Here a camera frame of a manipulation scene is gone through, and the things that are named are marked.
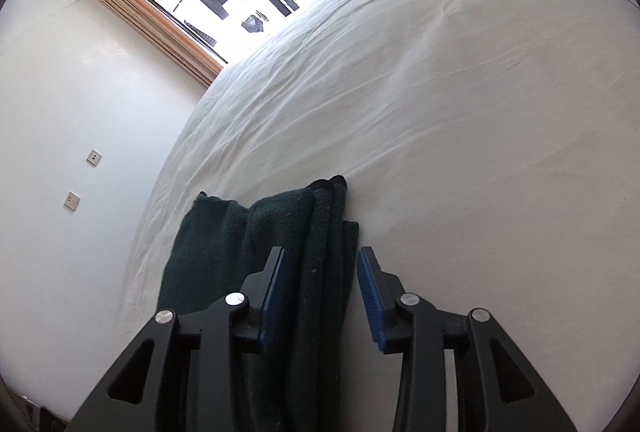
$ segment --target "beige curtain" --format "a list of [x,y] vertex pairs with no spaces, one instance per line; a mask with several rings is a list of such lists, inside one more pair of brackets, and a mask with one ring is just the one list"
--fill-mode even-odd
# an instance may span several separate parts
[[209,86],[224,63],[148,0],[99,0],[135,27],[191,76]]

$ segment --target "folded towel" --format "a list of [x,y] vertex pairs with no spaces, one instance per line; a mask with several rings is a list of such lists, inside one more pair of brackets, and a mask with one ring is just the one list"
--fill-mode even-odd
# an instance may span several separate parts
[[[244,208],[201,193],[182,221],[158,307],[205,309],[261,271],[284,248],[284,314],[274,342],[245,354],[245,426],[256,432],[340,430],[340,331],[353,280],[358,225],[343,221],[346,182],[336,176]],[[191,372],[196,368],[196,355]],[[194,423],[188,390],[187,430]]]

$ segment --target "white comforter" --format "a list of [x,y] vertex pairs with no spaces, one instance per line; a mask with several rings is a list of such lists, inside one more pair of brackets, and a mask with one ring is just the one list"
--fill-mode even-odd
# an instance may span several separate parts
[[[640,14],[628,0],[317,0],[227,67],[152,194],[122,345],[200,190],[250,205],[344,174],[347,217],[437,307],[487,307],[581,432],[640,371]],[[397,356],[354,288],[347,431],[392,429]]]

